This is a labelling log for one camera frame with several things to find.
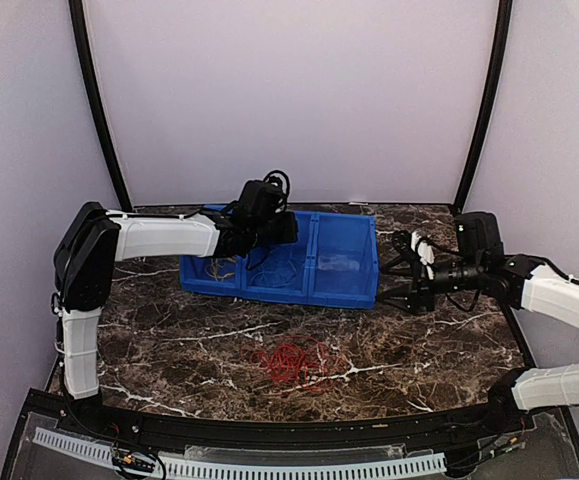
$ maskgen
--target white wall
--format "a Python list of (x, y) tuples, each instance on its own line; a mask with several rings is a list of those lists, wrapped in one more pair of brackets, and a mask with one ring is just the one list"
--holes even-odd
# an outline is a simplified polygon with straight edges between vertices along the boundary
[(52, 254), (80, 205), (115, 206), (66, 1), (0, 0), (0, 471), (54, 358)]
[[(515, 2), (504, 62), (467, 207), (496, 213), (508, 252), (579, 276), (579, 1)], [(541, 366), (579, 361), (578, 331), (519, 317)]]
[(453, 201), (497, 4), (87, 0), (133, 202), (230, 201), (272, 168), (294, 201)]

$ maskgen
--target blue plastic container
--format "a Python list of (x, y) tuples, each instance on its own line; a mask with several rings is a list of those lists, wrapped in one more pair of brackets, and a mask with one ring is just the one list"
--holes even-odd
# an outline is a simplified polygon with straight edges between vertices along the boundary
[(272, 303), (373, 308), (378, 288), (373, 218), (295, 213), (294, 244), (257, 248), (235, 261), (181, 257), (182, 287)]

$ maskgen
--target red wire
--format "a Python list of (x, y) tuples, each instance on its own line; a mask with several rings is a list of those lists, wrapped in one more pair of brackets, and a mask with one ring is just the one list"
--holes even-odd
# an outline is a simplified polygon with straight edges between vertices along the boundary
[(330, 353), (327, 345), (306, 335), (285, 337), (271, 353), (244, 345), (240, 355), (262, 367), (274, 387), (291, 385), (315, 393), (324, 393), (331, 385), (327, 377), (341, 373), (347, 364), (344, 356)]

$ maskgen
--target black post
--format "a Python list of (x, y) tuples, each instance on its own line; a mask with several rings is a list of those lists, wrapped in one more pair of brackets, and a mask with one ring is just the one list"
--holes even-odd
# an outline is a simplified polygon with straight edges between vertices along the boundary
[(107, 125), (107, 117), (105, 116), (100, 90), (98, 89), (91, 48), (89, 46), (89, 37), (87, 36), (87, 24), (82, 0), (69, 0), (69, 9), (71, 10), (71, 22), (76, 39), (78, 58), (80, 59), (82, 78), (85, 82), (87, 97), (89, 97), (89, 107), (91, 108), (91, 115), (93, 116), (96, 131), (98, 132), (98, 140), (100, 141), (102, 154), (105, 157), (107, 170), (109, 170), (109, 176), (111, 177), (116, 197), (118, 197), (120, 208), (125, 212), (131, 212), (133, 207), (131, 206), (127, 186), (122, 178), (118, 157), (116, 157), (116, 152), (113, 148), (109, 126)]
[(471, 146), (469, 147), (467, 161), (465, 162), (465, 169), (462, 172), (462, 178), (460, 179), (460, 186), (458, 187), (456, 198), (453, 201), (453, 207), (458, 212), (462, 212), (462, 209), (465, 207), (467, 196), (469, 195), (469, 190), (473, 183), (473, 178), (476, 175), (476, 168), (478, 167), (478, 161), (480, 160), (480, 154), (482, 153), (482, 146), (485, 143), (487, 128), (489, 127), (489, 120), (491, 119), (491, 112), (493, 110), (494, 100), (496, 99), (498, 81), (500, 80), (502, 60), (505, 56), (512, 4), (513, 0), (500, 0), (498, 4), (496, 30), (493, 36), (491, 58), (489, 59), (489, 69), (487, 71), (487, 79), (482, 94), (482, 102), (480, 103), (480, 111), (478, 112), (476, 128), (473, 132)]

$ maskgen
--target marble table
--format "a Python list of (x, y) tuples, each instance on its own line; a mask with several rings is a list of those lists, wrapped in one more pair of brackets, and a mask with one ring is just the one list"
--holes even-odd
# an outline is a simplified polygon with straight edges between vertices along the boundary
[[(418, 229), (455, 248), (452, 215), (438, 205), (294, 205), (371, 215), (382, 262), (394, 229)], [(150, 207), (185, 213), (193, 207)], [(379, 289), (392, 286), (381, 277)], [(468, 304), (471, 294), (456, 300)], [(345, 371), (323, 391), (274, 386), (243, 359), (248, 345), (316, 338), (343, 355)], [(432, 313), (394, 307), (341, 310), (273, 305), (184, 292), (178, 258), (117, 264), (99, 329), (99, 376), (108, 405), (216, 420), (341, 421), (441, 411), (486, 402), (488, 387), (522, 355), (491, 299), (471, 313), (439, 298)], [(50, 390), (58, 390), (53, 382)]]

